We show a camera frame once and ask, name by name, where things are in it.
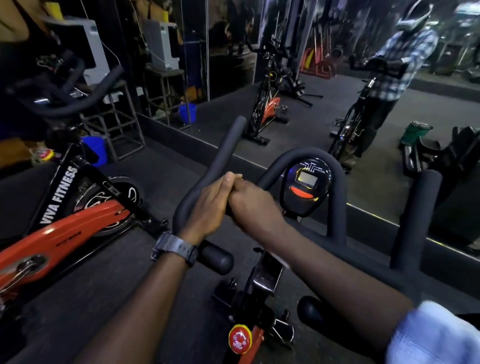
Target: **red button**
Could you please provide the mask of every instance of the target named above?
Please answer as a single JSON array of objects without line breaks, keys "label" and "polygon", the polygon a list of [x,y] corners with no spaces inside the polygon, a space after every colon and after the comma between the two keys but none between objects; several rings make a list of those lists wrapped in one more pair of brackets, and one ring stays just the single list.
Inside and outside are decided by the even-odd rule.
[{"label": "red button", "polygon": [[290,190],[301,198],[313,198],[312,194],[299,190],[297,187],[290,186]]},{"label": "red button", "polygon": [[235,325],[228,335],[228,344],[236,354],[245,354],[252,346],[252,332],[245,325]]}]

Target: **person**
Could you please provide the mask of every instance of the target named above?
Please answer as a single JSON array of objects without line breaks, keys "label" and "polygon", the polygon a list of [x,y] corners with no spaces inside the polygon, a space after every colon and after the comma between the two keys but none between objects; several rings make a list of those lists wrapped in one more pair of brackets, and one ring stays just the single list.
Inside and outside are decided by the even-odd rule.
[{"label": "person", "polygon": [[426,28],[433,5],[428,0],[413,0],[396,24],[399,31],[374,55],[386,61],[403,61],[409,64],[404,76],[398,80],[388,75],[377,75],[365,102],[363,118],[359,125],[362,133],[345,148],[340,163],[349,172],[370,147],[378,130],[393,110],[400,96],[410,85],[424,61],[437,46],[435,30]]},{"label": "person", "polygon": [[[229,204],[235,223],[278,255],[387,363],[480,362],[480,332],[440,305],[410,299],[329,254],[288,225],[273,197],[231,172],[203,189],[179,237],[198,245]],[[163,253],[133,296],[76,363],[151,363],[181,281],[185,259]]]}]

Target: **cable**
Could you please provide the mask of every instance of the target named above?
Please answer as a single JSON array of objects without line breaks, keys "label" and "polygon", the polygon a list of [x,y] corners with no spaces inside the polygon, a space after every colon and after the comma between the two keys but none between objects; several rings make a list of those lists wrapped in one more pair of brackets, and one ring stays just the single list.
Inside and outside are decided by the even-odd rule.
[{"label": "cable", "polygon": [[128,2],[129,2],[130,5],[132,6],[133,13],[135,14],[135,19],[137,20],[138,30],[140,31],[140,36],[142,37],[142,41],[143,41],[144,44],[145,44],[145,49],[148,50],[152,56],[155,56],[155,58],[158,58],[158,59],[161,60],[163,63],[165,63],[165,65],[167,66],[167,68],[169,68],[169,65],[168,65],[163,59],[161,59],[159,56],[157,56],[157,55],[148,47],[147,42],[145,42],[144,33],[143,33],[143,31],[142,31],[142,28],[140,27],[140,21],[138,20],[138,14],[137,14],[137,10],[135,9],[135,5],[133,4],[132,0],[128,0]]},{"label": "cable", "polygon": [[[85,16],[87,17],[88,20],[90,20],[90,18],[88,17],[88,14],[87,14],[87,10],[85,9],[84,2],[83,2],[82,0],[80,0],[80,3],[82,4],[82,8],[84,9]],[[113,53],[113,51],[106,46],[106,44],[102,41],[102,39],[100,39],[100,42],[102,42],[102,45],[103,45],[106,49],[108,49],[111,54],[113,54],[113,55],[115,56],[115,58],[117,59],[117,62],[119,63],[119,66],[121,66],[121,64],[120,64],[120,59],[117,57],[117,55],[116,55],[115,53]]]}]

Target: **helmet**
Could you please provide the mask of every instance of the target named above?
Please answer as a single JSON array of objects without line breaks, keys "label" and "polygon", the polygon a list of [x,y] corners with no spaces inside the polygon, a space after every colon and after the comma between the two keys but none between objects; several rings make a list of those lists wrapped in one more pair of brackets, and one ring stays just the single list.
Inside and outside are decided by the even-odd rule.
[{"label": "helmet", "polygon": [[405,9],[395,28],[411,32],[430,17],[432,9],[433,5],[427,0],[413,0]]}]

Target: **wristwatch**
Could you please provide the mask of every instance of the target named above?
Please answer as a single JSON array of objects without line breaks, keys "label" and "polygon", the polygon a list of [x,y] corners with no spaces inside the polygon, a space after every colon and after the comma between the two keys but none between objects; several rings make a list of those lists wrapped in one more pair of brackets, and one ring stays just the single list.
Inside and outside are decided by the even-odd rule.
[{"label": "wristwatch", "polygon": [[189,267],[193,266],[198,258],[197,247],[173,235],[171,231],[164,232],[156,241],[152,251],[152,260],[156,261],[165,252],[177,253],[184,257]]}]

